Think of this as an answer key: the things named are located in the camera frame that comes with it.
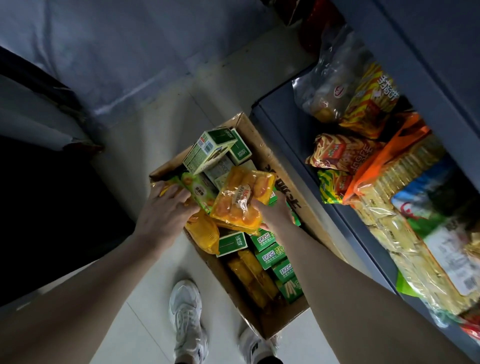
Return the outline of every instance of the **white sneaker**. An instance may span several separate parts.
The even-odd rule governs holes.
[[[208,355],[208,338],[200,325],[202,299],[191,280],[181,280],[172,290],[168,314],[177,334],[175,358],[190,355],[195,364],[202,364]]]
[[[277,345],[258,337],[251,328],[240,335],[239,350],[247,364],[257,364],[268,356],[275,356],[276,348]]]

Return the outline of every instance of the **floor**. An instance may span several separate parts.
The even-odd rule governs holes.
[[[249,113],[256,99],[313,61],[298,45],[296,30],[278,26],[223,62],[206,63],[194,75],[174,82],[154,102],[105,131],[106,151],[94,166],[136,218],[151,171],[202,131],[240,111]],[[246,324],[184,234],[128,298],[92,363],[172,363],[175,337],[167,315],[168,298],[183,278],[193,279],[202,294],[202,324],[209,335],[207,363],[242,363],[237,338]],[[285,363],[338,362],[311,311],[295,319],[282,336],[278,356]]]

